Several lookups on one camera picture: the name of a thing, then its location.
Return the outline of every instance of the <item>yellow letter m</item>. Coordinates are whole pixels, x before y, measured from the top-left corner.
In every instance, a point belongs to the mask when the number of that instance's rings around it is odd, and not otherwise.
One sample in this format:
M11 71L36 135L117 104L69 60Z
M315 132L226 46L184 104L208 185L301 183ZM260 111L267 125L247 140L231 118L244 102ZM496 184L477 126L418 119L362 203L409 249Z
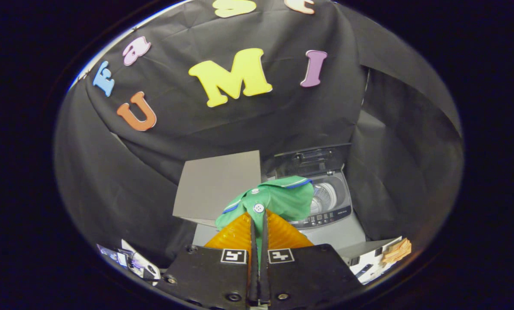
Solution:
M272 85L266 82L262 70L262 49L246 49L236 53L232 63L232 71L228 72L214 61L203 61L188 71L191 76L199 78L209 100L207 106L214 107L225 104L228 97L221 94L219 88L234 99L240 97L241 82L245 84L243 94L254 96L268 93Z

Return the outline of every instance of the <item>green polo shirt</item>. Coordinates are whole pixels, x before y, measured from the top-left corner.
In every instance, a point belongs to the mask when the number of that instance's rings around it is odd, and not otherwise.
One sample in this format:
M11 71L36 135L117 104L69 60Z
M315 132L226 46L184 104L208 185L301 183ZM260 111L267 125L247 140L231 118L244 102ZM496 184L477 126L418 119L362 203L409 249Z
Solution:
M265 209L271 210L287 221L303 220L310 214L310 202L314 196L312 181L303 177L287 177L260 184L237 196L224 208L215 222L223 229L244 214L255 222L257 253L261 266L262 230Z

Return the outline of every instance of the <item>black fabric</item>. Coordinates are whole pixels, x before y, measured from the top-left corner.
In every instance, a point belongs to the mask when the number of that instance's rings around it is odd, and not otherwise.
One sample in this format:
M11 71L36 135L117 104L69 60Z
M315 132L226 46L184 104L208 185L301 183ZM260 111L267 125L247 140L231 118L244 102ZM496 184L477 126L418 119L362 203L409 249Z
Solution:
M86 93L67 95L55 139L60 194L94 247L121 247L125 239L160 267L192 242L196 225L171 214L176 185L109 132Z
M446 114L371 70L346 169L365 233L372 240L405 236L423 249L454 204L463 162L463 141Z
M212 2L186 2L127 35L72 87L56 129L56 177L91 244L118 247L124 238L167 267L196 227L171 215L184 161L259 149L267 167L276 153L347 142L347 178L366 234L403 234L418 246L432 238L425 233L447 216L463 165L446 87L420 55L371 20L330 1L313 8L307 15L263 0L253 12L223 19ZM141 36L152 47L127 67L121 53ZM188 70L206 60L230 70L238 51L254 47L264 51L272 92L209 108ZM302 88L308 50L328 57L321 84ZM103 61L115 80L110 97L92 85ZM140 91L157 115L145 132L117 115Z

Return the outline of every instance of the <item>washing machine drum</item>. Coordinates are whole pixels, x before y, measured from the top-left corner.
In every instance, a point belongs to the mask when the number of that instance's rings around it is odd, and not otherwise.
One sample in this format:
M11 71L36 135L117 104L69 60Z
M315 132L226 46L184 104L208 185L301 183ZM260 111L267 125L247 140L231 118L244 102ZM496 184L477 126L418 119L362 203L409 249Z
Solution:
M310 214L319 214L332 210L337 204L337 194L329 183L314 185L314 197L310 202Z

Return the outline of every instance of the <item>gray panel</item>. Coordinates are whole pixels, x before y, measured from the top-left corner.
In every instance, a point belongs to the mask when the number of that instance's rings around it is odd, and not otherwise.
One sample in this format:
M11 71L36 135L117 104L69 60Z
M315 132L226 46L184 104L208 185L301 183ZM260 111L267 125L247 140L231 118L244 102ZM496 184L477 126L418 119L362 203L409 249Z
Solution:
M187 161L173 215L214 221L234 198L259 184L259 151Z

